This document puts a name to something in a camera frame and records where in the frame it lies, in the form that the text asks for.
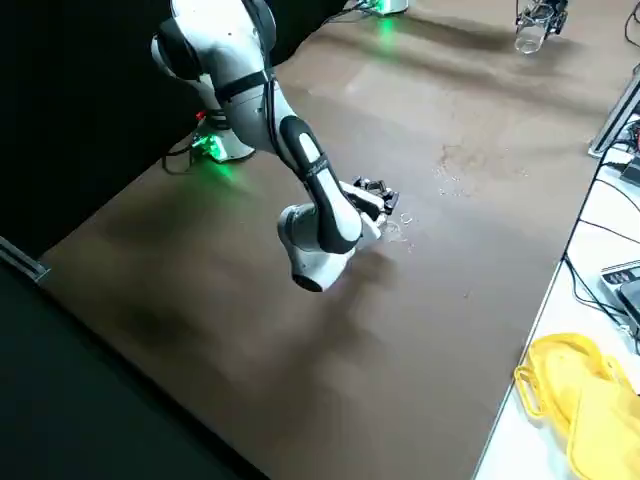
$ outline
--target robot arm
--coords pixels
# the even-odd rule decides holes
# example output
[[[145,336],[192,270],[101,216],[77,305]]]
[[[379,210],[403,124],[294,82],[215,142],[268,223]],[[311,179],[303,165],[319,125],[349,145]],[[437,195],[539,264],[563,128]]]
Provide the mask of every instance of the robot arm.
[[[240,141],[276,154],[303,183],[313,203],[287,208],[278,233],[294,280],[308,290],[325,290],[359,242],[380,236],[379,219],[356,209],[348,196],[380,209],[379,196],[345,193],[311,128],[284,98],[265,65],[275,24],[263,0],[174,0],[172,7],[174,18],[152,42],[156,62],[190,82],[208,75],[215,101]],[[214,103],[210,90],[201,97]]]

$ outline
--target black curtain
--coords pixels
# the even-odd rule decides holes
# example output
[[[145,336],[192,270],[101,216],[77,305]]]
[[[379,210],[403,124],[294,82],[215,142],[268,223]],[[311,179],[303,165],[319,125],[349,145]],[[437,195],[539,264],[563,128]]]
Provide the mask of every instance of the black curtain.
[[[289,58],[344,0],[269,0]],[[195,126],[193,91],[149,54],[169,0],[3,4],[0,236],[55,245]]]

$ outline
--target glass cup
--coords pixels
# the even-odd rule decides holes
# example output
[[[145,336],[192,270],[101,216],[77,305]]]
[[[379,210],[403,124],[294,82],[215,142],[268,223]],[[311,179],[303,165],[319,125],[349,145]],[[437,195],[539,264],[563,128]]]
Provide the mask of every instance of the glass cup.
[[[515,42],[516,50],[524,55],[540,50],[553,13],[553,8],[544,3],[536,3],[522,12]]]

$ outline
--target cable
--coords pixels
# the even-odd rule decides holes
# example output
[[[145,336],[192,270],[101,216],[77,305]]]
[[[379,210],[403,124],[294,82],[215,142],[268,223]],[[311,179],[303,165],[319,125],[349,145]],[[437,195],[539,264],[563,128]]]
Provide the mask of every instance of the cable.
[[[175,152],[167,152],[165,154],[165,157],[177,157],[178,155],[187,153],[189,150],[191,150],[191,145],[187,145],[186,147],[176,150]]]
[[[613,168],[615,171],[619,173],[624,172],[624,169],[627,168],[626,163],[617,163],[617,162],[605,162],[601,166]]]
[[[569,267],[569,273],[571,274],[571,283],[572,283],[572,286],[573,286],[573,296],[575,297],[575,299],[579,303],[581,303],[582,305],[584,305],[586,307],[593,308],[595,310],[601,310],[600,307],[596,307],[596,306],[593,305],[593,304],[597,305],[597,302],[595,302],[593,300],[587,300],[586,298],[582,298],[580,295],[578,295],[577,282],[576,282],[576,272],[571,267]],[[626,316],[626,312],[624,310],[621,310],[621,309],[619,309],[617,307],[614,307],[613,305],[608,305],[608,304],[605,304],[605,303],[603,303],[602,305],[604,307],[608,308],[608,309],[613,310],[615,312],[615,314],[617,314],[617,315],[625,315]]]
[[[271,144],[273,145],[276,155],[284,160],[285,157],[282,153],[282,149],[280,148],[280,142],[278,141],[278,127],[276,125],[275,83],[275,77],[271,77],[264,87],[265,115],[267,120],[267,130],[269,132],[269,140],[271,140]]]
[[[577,290],[576,290],[576,284],[577,282],[575,282],[575,279],[577,278],[578,280],[580,280],[580,283],[582,284],[582,286],[584,287],[584,289],[587,291],[587,293],[589,294],[589,296],[593,299],[593,302],[590,302],[589,300],[584,300],[582,299],[584,302],[589,302],[589,303],[596,303],[599,307],[599,310],[602,311],[603,313],[605,313],[609,319],[616,324],[616,326],[621,326],[620,322],[618,321],[618,319],[616,317],[613,316],[613,314],[609,311],[609,309],[614,310],[616,313],[620,313],[622,314],[623,312],[618,310],[617,308],[611,306],[611,305],[607,305],[607,304],[603,304],[598,297],[595,296],[595,294],[593,293],[593,291],[589,288],[589,286],[586,284],[586,282],[582,279],[582,277],[580,276],[580,274],[578,273],[578,271],[576,270],[576,268],[573,265],[573,262],[571,262],[571,259],[569,258],[569,255],[565,253],[564,255],[564,261],[567,264],[567,266],[569,267],[569,271],[571,272],[571,277],[572,279],[574,279],[574,295],[576,296],[576,298],[578,300],[580,300],[581,298],[577,295]]]
[[[587,225],[591,225],[592,227],[599,228],[599,229],[604,230],[606,232],[612,233],[612,234],[614,234],[614,235],[616,235],[616,236],[618,236],[620,238],[624,238],[625,240],[628,240],[628,241],[633,242],[633,243],[635,243],[637,245],[640,245],[640,240],[636,240],[635,238],[627,237],[626,235],[623,235],[622,233],[616,232],[615,230],[612,230],[612,229],[610,229],[608,227],[605,227],[603,225],[598,225],[597,223],[592,223],[592,222],[589,222],[587,220],[582,220],[581,218],[578,219],[578,221],[582,222],[582,223],[586,223]]]
[[[321,27],[326,25],[327,23],[332,23],[334,22],[337,18],[343,17],[349,13],[352,12],[362,12],[365,15],[363,15],[362,17],[356,19],[356,20],[351,20],[351,21],[345,21],[345,22],[336,22],[336,23],[354,23],[354,22],[359,22],[360,20],[364,20],[367,17],[370,17],[373,14],[373,11],[368,8],[369,7],[369,0],[360,0],[359,2],[357,2],[355,5],[345,8],[343,10],[341,10],[340,12],[336,13],[335,15],[331,15],[329,18],[327,18],[324,22],[322,22],[322,24],[320,25]]]
[[[609,151],[610,148],[613,148],[616,145],[624,145],[627,148],[633,148],[634,151],[638,151],[638,146],[635,143],[633,143],[631,140],[616,140],[611,145],[609,145],[609,147],[607,148],[607,151]]]
[[[163,155],[161,160],[160,160],[160,166],[162,167],[162,169],[165,171],[165,173],[169,174],[169,175],[188,175],[190,174],[190,169],[193,166],[193,153],[192,151],[189,151],[189,166],[187,167],[186,170],[183,171],[176,171],[176,170],[171,170],[169,168],[169,165],[167,163],[167,156]]]
[[[633,7],[633,10],[631,11],[631,13],[629,14],[629,16],[627,17],[627,20],[624,22],[624,39],[629,42],[631,45],[635,45],[636,47],[640,48],[640,44],[634,42],[633,40],[631,40],[631,38],[629,38],[629,24],[631,23],[631,19],[633,18],[636,22],[640,23],[640,21],[638,20],[638,9],[640,8],[640,2],[636,3],[636,6]]]
[[[622,195],[624,198],[626,198],[629,201],[629,203],[631,203],[631,205],[633,205],[633,208],[635,208],[638,211],[638,213],[640,213],[640,207],[638,206],[638,204],[636,202],[634,202],[633,199],[629,195],[627,195],[622,190],[620,190],[618,187],[616,187],[613,183],[606,182],[604,180],[601,180],[600,178],[596,178],[595,181],[596,182],[600,182],[600,183],[604,183],[605,185],[608,185],[609,187],[613,188],[620,195]]]
[[[639,124],[640,124],[640,118],[636,118],[635,120],[630,120],[630,121],[628,121],[627,123],[625,123],[625,124],[622,126],[622,128],[627,128],[627,127],[629,127],[629,126],[632,126],[632,125],[639,125]]]

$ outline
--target white desk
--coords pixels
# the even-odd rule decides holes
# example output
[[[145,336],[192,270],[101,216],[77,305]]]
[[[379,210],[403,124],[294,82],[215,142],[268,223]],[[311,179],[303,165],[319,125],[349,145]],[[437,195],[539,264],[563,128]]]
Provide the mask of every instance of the white desk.
[[[604,160],[618,160],[625,153],[611,151]],[[640,205],[640,188],[618,180],[618,173],[602,168],[598,178],[614,184]],[[596,182],[587,196],[580,218],[606,226],[640,240],[640,213],[620,193]],[[611,304],[599,281],[604,267],[640,260],[640,245],[578,222],[568,247],[575,269],[598,298]],[[590,299],[577,280],[577,291]],[[576,332],[593,339],[605,354],[615,356],[629,380],[640,392],[640,357],[633,340],[597,310],[580,304],[573,296],[571,273],[559,264],[529,335],[530,342],[552,333]],[[550,426],[536,427],[528,420],[513,384],[498,412],[493,431],[476,470],[476,480],[574,479],[564,453]]]

